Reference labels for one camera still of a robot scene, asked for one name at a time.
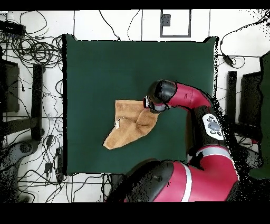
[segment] cable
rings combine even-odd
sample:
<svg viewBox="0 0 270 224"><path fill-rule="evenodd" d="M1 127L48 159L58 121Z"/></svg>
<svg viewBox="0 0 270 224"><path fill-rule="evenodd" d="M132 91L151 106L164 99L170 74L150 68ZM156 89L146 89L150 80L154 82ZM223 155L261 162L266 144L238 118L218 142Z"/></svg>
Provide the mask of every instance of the cable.
<svg viewBox="0 0 270 224"><path fill-rule="evenodd" d="M243 59L244 59L244 63L243 63L243 65L242 66L240 66L240 67L235 67L235 66L232 66L233 68L235 68L235 69L240 69L240 68L242 68L244 65L245 65L245 63L246 63L246 59L244 58L244 57L242 57Z"/></svg>
<svg viewBox="0 0 270 224"><path fill-rule="evenodd" d="M75 193L76 193L77 191L79 191L80 189L83 188L83 186L85 185L85 183L87 182L87 180L88 180L89 178L101 178L101 176L89 176L88 178L86 178L86 180L84 181L83 185L82 185L79 189L77 189L76 191L74 191L74 193L73 193L73 200L71 200L72 203L74 203L74 201L75 201Z"/></svg>
<svg viewBox="0 0 270 224"><path fill-rule="evenodd" d="M238 93L240 93L241 91L239 91L239 92L237 92L236 94L238 94ZM227 96L225 96L225 97L223 97L223 98L221 98L221 99L218 99L218 101L220 101L220 100L222 100L222 99L224 99L224 98L226 98Z"/></svg>
<svg viewBox="0 0 270 224"><path fill-rule="evenodd" d="M63 83L63 79L61 79L60 81L58 81L55 85L55 91L59 94L59 95L62 95L58 90L57 90L57 85L62 82Z"/></svg>
<svg viewBox="0 0 270 224"><path fill-rule="evenodd" d="M18 190L19 190L19 192L20 192L20 193L26 193L26 194L30 194L30 195L32 195L32 196L33 196L33 201L32 201L31 203L33 203L33 202L34 202L34 200L35 200L35 195L34 195L34 194L29 193L29 192L25 192L25 191L21 191L19 188L18 188Z"/></svg>
<svg viewBox="0 0 270 224"><path fill-rule="evenodd" d="M130 22L130 24L129 24L129 28L130 28L131 23L132 23L133 19L135 18L135 16L132 18L132 20L131 20L131 22Z"/></svg>
<svg viewBox="0 0 270 224"><path fill-rule="evenodd" d="M27 11L27 12L24 12L24 13L22 13L21 15L20 15L20 24L22 25L22 16L25 14L25 13L29 13L29 12L33 12L33 11ZM35 31L35 32L32 32L32 33L28 33L28 34L34 34L34 33L37 33L37 32L39 32L39 31L42 31L43 29L45 29L46 27L47 27L47 20L45 19L45 17L44 17L44 15L42 15L39 11L36 11L36 12L38 12L43 18L44 18L44 20L45 20L45 22L46 22L46 25L43 27L43 28L41 28L40 30L38 30L38 31Z"/></svg>
<svg viewBox="0 0 270 224"><path fill-rule="evenodd" d="M267 13L265 13L265 15L264 15L261 19L259 19L257 22L251 23L251 24L248 24L248 25L245 25L245 26L242 26L242 27L238 28L237 30L231 31L231 32L227 33L225 36L223 36L223 38L222 38L222 40L221 40L221 42L220 42L220 51L221 51L221 53L222 53L222 56L224 56L225 54L223 53L223 51L222 51L222 49L221 49L221 45L223 44L223 39L224 39L227 35L229 35L229 34L231 34L231 33L234 33L234 32L237 32L237 31L239 31L239 30L241 30L241 29L243 29L243 28L247 28L247 27L249 27L249 26L251 26L251 25L258 25L258 24L260 24L260 23L265 22L268 18L266 18L266 20L264 20L264 18L265 18L269 13L270 13L270 11L268 11Z"/></svg>
<svg viewBox="0 0 270 224"><path fill-rule="evenodd" d="M99 10L99 13L100 13L101 17L103 18L103 20L107 23L107 21L104 19L104 17L103 17L103 15L102 15L102 13L101 13L100 10ZM120 37L118 37L118 36L114 33L114 30L113 30L113 28L111 27L111 25L110 25L109 23L107 23L107 25L112 29L112 32L113 32L114 36L117 37L117 40L118 40L118 41L121 41L121 40L120 40Z"/></svg>

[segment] button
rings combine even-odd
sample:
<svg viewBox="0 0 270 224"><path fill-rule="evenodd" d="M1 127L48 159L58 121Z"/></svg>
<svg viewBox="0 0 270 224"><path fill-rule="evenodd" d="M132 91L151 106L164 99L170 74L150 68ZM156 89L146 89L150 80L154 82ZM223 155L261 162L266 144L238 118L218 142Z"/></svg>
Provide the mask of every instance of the button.
<svg viewBox="0 0 270 224"><path fill-rule="evenodd" d="M210 122L208 124L208 127L211 129L211 130L220 130L220 126L218 125L218 123L215 123L215 122Z"/></svg>

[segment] cloth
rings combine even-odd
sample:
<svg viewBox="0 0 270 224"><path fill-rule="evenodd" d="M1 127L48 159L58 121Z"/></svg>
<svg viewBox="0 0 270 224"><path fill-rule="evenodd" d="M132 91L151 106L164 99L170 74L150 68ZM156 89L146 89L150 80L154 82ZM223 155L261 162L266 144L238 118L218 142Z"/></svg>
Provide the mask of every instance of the cloth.
<svg viewBox="0 0 270 224"><path fill-rule="evenodd" d="M142 101L116 100L115 127L103 145L112 150L134 142L146 136L154 128L157 119L158 114L145 109Z"/></svg>

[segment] chair wheel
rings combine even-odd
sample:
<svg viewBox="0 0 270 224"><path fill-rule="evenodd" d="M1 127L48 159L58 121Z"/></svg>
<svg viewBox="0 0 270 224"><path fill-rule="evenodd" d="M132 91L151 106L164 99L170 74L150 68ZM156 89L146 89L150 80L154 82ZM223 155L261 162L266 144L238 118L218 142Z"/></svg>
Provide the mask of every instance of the chair wheel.
<svg viewBox="0 0 270 224"><path fill-rule="evenodd" d="M24 196L22 199L20 199L20 203L29 203L30 197L29 196Z"/></svg>

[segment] white control panel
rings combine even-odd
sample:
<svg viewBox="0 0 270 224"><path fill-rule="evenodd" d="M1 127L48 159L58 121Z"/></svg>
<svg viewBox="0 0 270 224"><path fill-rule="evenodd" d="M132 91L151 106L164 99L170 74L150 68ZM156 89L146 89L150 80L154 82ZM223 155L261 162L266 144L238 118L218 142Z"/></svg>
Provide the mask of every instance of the white control panel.
<svg viewBox="0 0 270 224"><path fill-rule="evenodd" d="M224 140L220 124L214 115L206 114L202 117L202 120L204 122L205 131L207 135L217 140Z"/></svg>

